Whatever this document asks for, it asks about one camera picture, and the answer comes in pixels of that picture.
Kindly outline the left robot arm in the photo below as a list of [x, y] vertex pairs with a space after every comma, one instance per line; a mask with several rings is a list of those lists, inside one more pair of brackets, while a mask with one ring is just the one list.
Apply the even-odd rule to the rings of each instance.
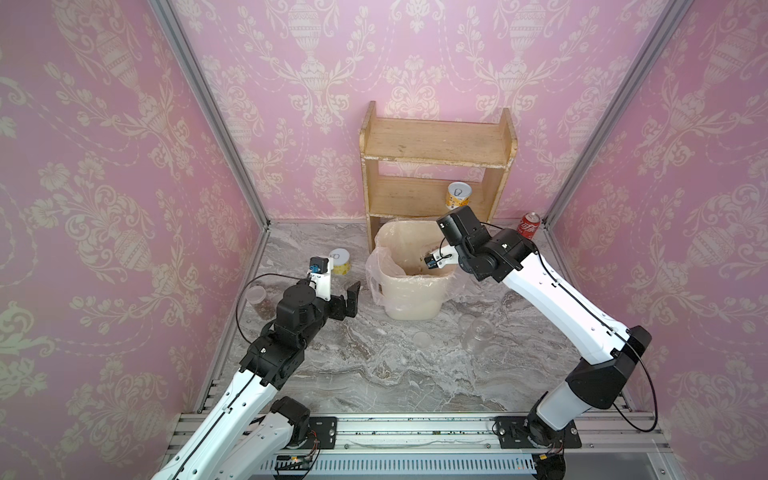
[[277, 394], [328, 320], [357, 315], [360, 288], [333, 295], [323, 280], [302, 279], [286, 289], [217, 405], [154, 477], [248, 479], [278, 451], [307, 442], [309, 409]]

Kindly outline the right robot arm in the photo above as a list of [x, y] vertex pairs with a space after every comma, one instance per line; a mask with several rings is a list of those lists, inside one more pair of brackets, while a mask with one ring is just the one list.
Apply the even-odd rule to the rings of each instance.
[[580, 354], [577, 366], [527, 415], [524, 430], [530, 441], [551, 447], [581, 414], [611, 408], [641, 366], [651, 334], [601, 311], [521, 233], [513, 229], [489, 233], [470, 207], [451, 211], [437, 225], [443, 239], [425, 258], [429, 268], [457, 265], [478, 281], [491, 278], [504, 285], [536, 307]]

